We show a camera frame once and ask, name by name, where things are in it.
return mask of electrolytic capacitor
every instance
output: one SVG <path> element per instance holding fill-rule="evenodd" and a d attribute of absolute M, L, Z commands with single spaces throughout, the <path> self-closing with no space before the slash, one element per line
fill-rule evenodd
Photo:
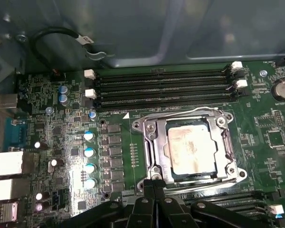
<path fill-rule="evenodd" d="M 48 201 L 37 202 L 35 205 L 35 210 L 40 212 L 40 211 L 43 211 L 49 208 L 49 206 L 50 206 L 50 203 Z"/>
<path fill-rule="evenodd" d="M 93 148 L 86 148 L 84 151 L 84 155 L 87 158 L 93 157 L 95 155 L 95 150 Z"/>
<path fill-rule="evenodd" d="M 89 178 L 89 179 L 87 179 L 85 181 L 84 187 L 85 187 L 85 189 L 92 189 L 92 188 L 94 188 L 96 186 L 96 184 L 97 184 L 97 180 L 96 179 Z"/>
<path fill-rule="evenodd" d="M 65 94 L 62 94 L 59 96 L 59 102 L 63 106 L 68 106 L 70 104 L 70 100 L 68 99 L 67 95 L 65 95 Z"/>
<path fill-rule="evenodd" d="M 55 158 L 51 161 L 51 165 L 53 167 L 60 167 L 63 166 L 65 162 L 61 158 Z"/>
<path fill-rule="evenodd" d="M 50 197 L 49 191 L 43 191 L 36 194 L 36 200 L 46 200 Z"/>
<path fill-rule="evenodd" d="M 95 172 L 96 166 L 94 164 L 87 164 L 85 165 L 84 170 L 86 173 L 90 174 L 90 173 Z"/>
<path fill-rule="evenodd" d="M 35 142 L 34 146 L 36 149 L 43 150 L 43 151 L 48 149 L 48 144 L 46 144 L 45 142 L 37 141 Z"/>
<path fill-rule="evenodd" d="M 59 93 L 67 95 L 67 96 L 70 94 L 69 89 L 65 85 L 59 86 L 58 91 L 59 91 Z"/>
<path fill-rule="evenodd" d="M 95 121 L 96 117 L 97 117 L 96 112 L 95 111 L 90 111 L 89 117 L 90 117 L 91 121 Z"/>
<path fill-rule="evenodd" d="M 91 142 L 94 139 L 94 134 L 92 132 L 85 132 L 84 139 Z"/>

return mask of cpu socket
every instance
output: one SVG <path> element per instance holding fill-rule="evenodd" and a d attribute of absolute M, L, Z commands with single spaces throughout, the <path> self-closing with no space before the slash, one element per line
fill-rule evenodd
<path fill-rule="evenodd" d="M 231 113 L 208 107 L 135 120 L 132 128 L 143 134 L 147 178 L 181 189 L 230 187 L 245 179 L 230 139 L 228 123 L 233 120 Z"/>

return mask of green circuit board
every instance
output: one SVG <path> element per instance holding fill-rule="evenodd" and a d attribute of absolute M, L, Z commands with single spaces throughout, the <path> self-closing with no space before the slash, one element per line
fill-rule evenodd
<path fill-rule="evenodd" d="M 114 75 L 149 73 L 156 69 L 165 72 L 192 71 L 223 68 L 225 65 L 139 67 L 96 72 L 109 78 Z M 276 101 L 270 93 L 274 82 L 285 78 L 285 67 L 277 68 L 274 62 L 243 62 L 243 66 L 249 95 L 240 97 L 232 103 L 204 105 L 231 112 L 235 117 L 228 127 L 237 165 L 247 171 L 248 177 L 234 186 L 232 191 L 270 192 L 285 189 L 285 102 Z M 266 70 L 268 75 L 261 77 L 261 70 Z M 64 82 L 51 82 L 47 74 L 19 78 L 19 85 L 27 88 L 28 100 L 33 104 L 33 116 L 28 119 L 26 150 L 33 152 L 36 141 L 46 141 L 51 148 L 40 153 L 39 172 L 34 174 L 32 181 L 32 195 L 41 190 L 70 190 L 64 210 L 44 211 L 37 217 L 32 216 L 29 220 L 32 227 L 48 218 L 55 221 L 67 219 L 104 201 L 126 202 L 128 197 L 135 196 L 138 193 L 137 183 L 146 177 L 146 168 L 142 135 L 133 131 L 132 122 L 152 113 L 190 110 L 197 107 L 175 104 L 168 108 L 105 111 L 98 112 L 96 118 L 91 121 L 88 118 L 90 109 L 83 105 L 86 89 L 84 81 L 83 71 L 65 73 Z M 66 107 L 58 101 L 60 85 L 65 85 L 70 90 L 70 104 Z M 47 107 L 53 107 L 55 112 L 46 115 Z M 119 129 L 108 132 L 109 127 L 116 125 Z M 95 135 L 92 142 L 83 139 L 86 131 Z M 103 145 L 113 136 L 121 140 L 115 147 L 121 148 L 122 151 L 114 156 L 117 165 L 111 167 L 111 171 L 123 172 L 123 175 L 119 173 L 116 180 L 112 177 L 105 178 L 108 167 L 104 165 L 107 162 L 108 151 Z M 93 158 L 84 156 L 87 147 L 96 151 Z M 66 165 L 49 173 L 48 162 L 57 157 L 63 158 Z M 97 167 L 92 174 L 84 172 L 88 163 Z M 86 190 L 85 181 L 90 178 L 96 180 L 97 187 Z M 108 187 L 110 193 L 104 191 L 105 187 Z M 283 204 L 285 209 L 285 198 L 274 203 Z"/>

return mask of black cable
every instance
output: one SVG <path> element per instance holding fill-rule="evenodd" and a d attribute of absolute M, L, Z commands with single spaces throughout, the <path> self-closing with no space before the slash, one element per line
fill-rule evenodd
<path fill-rule="evenodd" d="M 36 43 L 39 39 L 41 39 L 42 37 L 44 37 L 46 35 L 55 34 L 55 33 L 65 34 L 65 35 L 71 36 L 75 39 L 77 39 L 79 37 L 78 33 L 74 32 L 70 29 L 61 28 L 61 27 L 49 27 L 49 28 L 42 29 L 42 30 L 38 31 L 37 33 L 35 33 L 29 41 L 29 46 L 30 46 L 30 49 L 31 49 L 32 53 L 34 54 L 34 56 L 41 63 L 43 63 L 47 68 L 52 70 L 54 73 L 57 73 L 57 70 L 53 69 L 51 67 L 51 64 L 49 63 L 49 61 L 42 54 L 39 53 L 39 51 L 37 50 L 37 47 L 36 47 Z"/>

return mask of motherboard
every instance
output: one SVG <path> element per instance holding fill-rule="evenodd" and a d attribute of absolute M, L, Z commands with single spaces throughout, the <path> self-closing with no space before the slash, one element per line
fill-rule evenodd
<path fill-rule="evenodd" d="M 148 178 L 163 179 L 166 194 L 187 205 L 224 195 L 229 204 L 218 205 L 285 224 L 285 66 L 20 75 L 15 94 L 25 102 L 4 118 L 0 158 L 7 153 L 5 166 L 14 167 L 22 157 L 22 170 L 0 173 L 0 181 L 28 183 L 10 190 L 21 194 L 0 198 L 23 205 L 0 223 L 50 227 L 106 201 L 126 204 L 143 195 Z M 256 192 L 264 197 L 255 199 Z"/>

